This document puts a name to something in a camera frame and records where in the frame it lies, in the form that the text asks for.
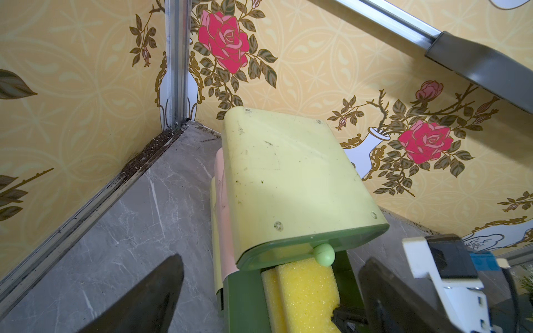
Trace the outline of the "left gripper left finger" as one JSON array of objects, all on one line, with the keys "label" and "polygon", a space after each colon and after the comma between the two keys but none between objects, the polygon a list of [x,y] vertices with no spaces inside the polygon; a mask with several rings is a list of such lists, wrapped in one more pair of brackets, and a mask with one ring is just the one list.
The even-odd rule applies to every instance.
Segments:
[{"label": "left gripper left finger", "polygon": [[167,332],[184,281],[183,259],[172,255],[81,332]]}]

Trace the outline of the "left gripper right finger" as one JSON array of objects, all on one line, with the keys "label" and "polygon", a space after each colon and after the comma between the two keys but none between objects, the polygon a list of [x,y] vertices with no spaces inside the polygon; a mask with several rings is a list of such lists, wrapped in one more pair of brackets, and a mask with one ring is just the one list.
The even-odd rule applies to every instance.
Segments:
[{"label": "left gripper right finger", "polygon": [[375,258],[358,273],[359,289],[371,332],[457,332],[448,318],[429,305]]}]

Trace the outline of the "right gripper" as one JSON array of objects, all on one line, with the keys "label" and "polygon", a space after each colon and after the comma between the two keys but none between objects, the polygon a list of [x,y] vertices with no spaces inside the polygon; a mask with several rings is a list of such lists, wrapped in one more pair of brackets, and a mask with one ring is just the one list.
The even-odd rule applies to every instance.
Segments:
[{"label": "right gripper", "polygon": [[363,309],[339,306],[333,310],[331,321],[340,332],[369,332],[369,322]]}]

